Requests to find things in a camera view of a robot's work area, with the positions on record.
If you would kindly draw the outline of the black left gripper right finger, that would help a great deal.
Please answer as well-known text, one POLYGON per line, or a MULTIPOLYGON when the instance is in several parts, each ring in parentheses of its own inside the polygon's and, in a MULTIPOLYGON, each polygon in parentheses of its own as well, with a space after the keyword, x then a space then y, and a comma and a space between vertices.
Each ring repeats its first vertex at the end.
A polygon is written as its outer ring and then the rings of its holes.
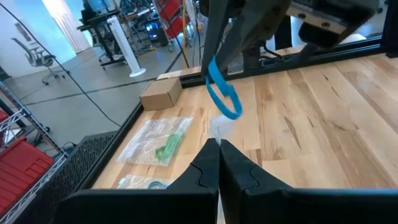
POLYGON ((294 188, 227 140, 219 185, 226 224, 398 224, 398 189, 294 188))

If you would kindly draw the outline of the white tower fan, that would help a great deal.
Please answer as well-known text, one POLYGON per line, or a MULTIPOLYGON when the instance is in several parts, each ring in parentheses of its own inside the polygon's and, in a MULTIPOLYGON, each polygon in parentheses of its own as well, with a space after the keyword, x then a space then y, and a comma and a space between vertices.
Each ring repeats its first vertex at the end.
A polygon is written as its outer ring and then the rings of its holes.
POLYGON ((124 59, 131 70, 129 76, 137 77, 143 75, 146 72, 146 69, 141 68, 141 66, 139 65, 137 58, 132 50, 132 47, 123 31, 123 28, 119 23, 118 18, 116 16, 110 17, 109 19, 107 19, 107 23, 110 26, 111 32, 113 33, 116 42, 118 43, 119 48, 123 53, 124 59))

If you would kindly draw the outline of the distant red bin rack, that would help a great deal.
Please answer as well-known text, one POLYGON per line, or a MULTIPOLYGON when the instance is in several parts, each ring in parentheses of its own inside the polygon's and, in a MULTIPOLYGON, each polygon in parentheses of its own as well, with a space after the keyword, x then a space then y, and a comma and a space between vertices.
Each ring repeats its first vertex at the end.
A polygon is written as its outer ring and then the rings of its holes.
POLYGON ((183 0, 154 0, 168 38, 183 32, 183 0))

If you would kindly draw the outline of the small cardboard box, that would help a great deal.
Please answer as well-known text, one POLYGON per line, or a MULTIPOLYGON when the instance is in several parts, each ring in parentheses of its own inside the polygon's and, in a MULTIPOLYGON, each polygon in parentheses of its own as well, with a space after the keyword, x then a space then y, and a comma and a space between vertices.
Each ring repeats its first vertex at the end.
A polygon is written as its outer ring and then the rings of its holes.
POLYGON ((156 80, 150 83, 139 96, 146 111, 172 108, 182 92, 182 84, 178 77, 156 80))

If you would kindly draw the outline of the black desk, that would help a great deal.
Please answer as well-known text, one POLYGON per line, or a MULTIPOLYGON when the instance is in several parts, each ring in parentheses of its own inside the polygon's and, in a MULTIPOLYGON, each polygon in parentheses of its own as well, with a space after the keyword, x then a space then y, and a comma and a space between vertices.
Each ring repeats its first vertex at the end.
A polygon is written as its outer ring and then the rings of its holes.
POLYGON ((114 63, 121 63, 121 62, 126 62, 126 59, 124 56, 120 56, 118 59, 114 58, 114 54, 110 50, 110 48, 106 45, 105 37, 104 34, 102 34, 99 30, 99 27, 102 26, 105 31, 110 31, 110 24, 107 22, 107 20, 113 16, 117 16, 119 14, 118 9, 113 9, 107 13, 100 14, 98 16, 94 16, 91 19, 88 19, 84 21, 84 24, 82 26, 77 27, 77 30, 80 31, 85 31, 85 30, 90 30, 93 29, 95 32, 95 37, 98 38, 98 43, 100 47, 104 50, 103 56, 106 56, 108 61, 102 61, 101 57, 99 57, 99 62, 100 65, 102 66, 103 70, 105 70, 105 66, 111 65, 114 63))

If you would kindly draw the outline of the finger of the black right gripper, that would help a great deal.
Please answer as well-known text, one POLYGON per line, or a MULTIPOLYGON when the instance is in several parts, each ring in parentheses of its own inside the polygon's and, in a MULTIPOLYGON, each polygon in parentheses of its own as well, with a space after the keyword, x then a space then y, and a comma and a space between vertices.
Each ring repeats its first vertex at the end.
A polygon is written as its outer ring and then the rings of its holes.
POLYGON ((231 0, 208 0, 208 23, 201 72, 208 75, 208 66, 216 55, 224 28, 228 22, 228 10, 231 0))
POLYGON ((270 39, 291 0, 247 0, 217 53, 217 66, 225 69, 243 50, 258 40, 270 39))

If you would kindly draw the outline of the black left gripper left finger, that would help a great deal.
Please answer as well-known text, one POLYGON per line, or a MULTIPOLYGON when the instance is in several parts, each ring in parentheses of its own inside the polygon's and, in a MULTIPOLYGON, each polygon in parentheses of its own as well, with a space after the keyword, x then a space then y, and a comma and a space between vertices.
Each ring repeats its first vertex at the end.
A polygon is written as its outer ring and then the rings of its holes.
POLYGON ((216 224, 220 145, 206 141, 166 189, 80 190, 63 199, 55 224, 216 224))

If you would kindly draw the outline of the grey office chair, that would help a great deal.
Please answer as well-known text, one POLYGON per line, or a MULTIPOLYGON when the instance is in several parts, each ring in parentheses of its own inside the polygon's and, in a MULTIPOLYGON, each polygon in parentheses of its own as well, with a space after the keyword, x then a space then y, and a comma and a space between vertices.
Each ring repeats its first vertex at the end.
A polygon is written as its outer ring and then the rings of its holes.
POLYGON ((29 49, 17 38, 13 37, 12 40, 25 50, 25 56, 32 67, 45 67, 48 69, 49 73, 41 79, 44 85, 49 85, 48 80, 51 77, 55 79, 60 78, 60 74, 62 72, 68 75, 70 74, 70 71, 68 70, 61 71, 61 70, 51 69, 51 66, 53 65, 54 61, 57 59, 56 56, 51 54, 44 55, 45 50, 40 50, 40 47, 34 47, 29 49))

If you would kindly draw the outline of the clear plastic zip bag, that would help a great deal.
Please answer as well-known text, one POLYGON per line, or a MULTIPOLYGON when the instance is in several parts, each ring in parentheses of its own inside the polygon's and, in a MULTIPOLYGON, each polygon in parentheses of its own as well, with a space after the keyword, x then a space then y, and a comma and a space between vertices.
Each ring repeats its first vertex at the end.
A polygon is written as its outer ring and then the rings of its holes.
POLYGON ((155 150, 163 146, 167 138, 172 133, 176 132, 176 130, 182 129, 186 133, 192 121, 193 117, 191 116, 152 119, 147 121, 128 142, 119 155, 117 162, 168 166, 180 146, 167 162, 159 162, 155 158, 155 150))
POLYGON ((170 185, 174 182, 174 179, 160 179, 153 177, 126 175, 119 181, 117 189, 148 189, 147 186, 153 181, 160 181, 170 185))
POLYGON ((214 117, 210 121, 210 133, 220 146, 223 139, 232 135, 237 121, 227 118, 225 115, 214 117))

